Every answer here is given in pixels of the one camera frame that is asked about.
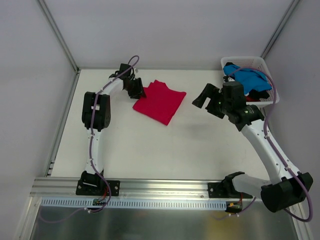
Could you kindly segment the pink t shirt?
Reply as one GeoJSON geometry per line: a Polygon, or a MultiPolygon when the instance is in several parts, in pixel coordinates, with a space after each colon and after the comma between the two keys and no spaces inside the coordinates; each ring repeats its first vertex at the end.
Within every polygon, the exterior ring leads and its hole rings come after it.
{"type": "Polygon", "coordinates": [[[146,97],[140,98],[132,108],[168,126],[187,93],[172,90],[164,82],[158,80],[154,80],[143,89],[146,97]]]}

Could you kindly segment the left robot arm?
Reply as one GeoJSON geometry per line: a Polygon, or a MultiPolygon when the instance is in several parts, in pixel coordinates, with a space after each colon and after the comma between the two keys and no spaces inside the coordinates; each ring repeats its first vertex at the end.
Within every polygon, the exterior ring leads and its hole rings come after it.
{"type": "Polygon", "coordinates": [[[120,182],[104,178],[104,141],[106,129],[111,122],[111,97],[126,91],[131,99],[145,97],[142,79],[136,77],[134,65],[122,63],[119,70],[97,92],[84,94],[81,121],[87,130],[88,152],[84,171],[77,183],[79,196],[116,197],[120,182]]]}

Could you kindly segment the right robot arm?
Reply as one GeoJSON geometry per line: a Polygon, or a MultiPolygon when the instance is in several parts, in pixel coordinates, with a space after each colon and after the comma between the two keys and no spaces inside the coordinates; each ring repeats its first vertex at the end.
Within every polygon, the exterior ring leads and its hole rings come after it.
{"type": "Polygon", "coordinates": [[[311,211],[309,190],[313,184],[312,176],[308,172],[302,173],[281,150],[269,132],[267,120],[260,109],[247,104],[243,85],[229,81],[218,88],[207,83],[192,104],[202,108],[206,99],[209,99],[205,107],[207,112],[220,119],[227,117],[235,125],[253,146],[269,177],[264,180],[235,172],[225,177],[224,193],[230,198],[240,193],[257,197],[272,213],[287,211],[303,201],[308,202],[311,211]]]}

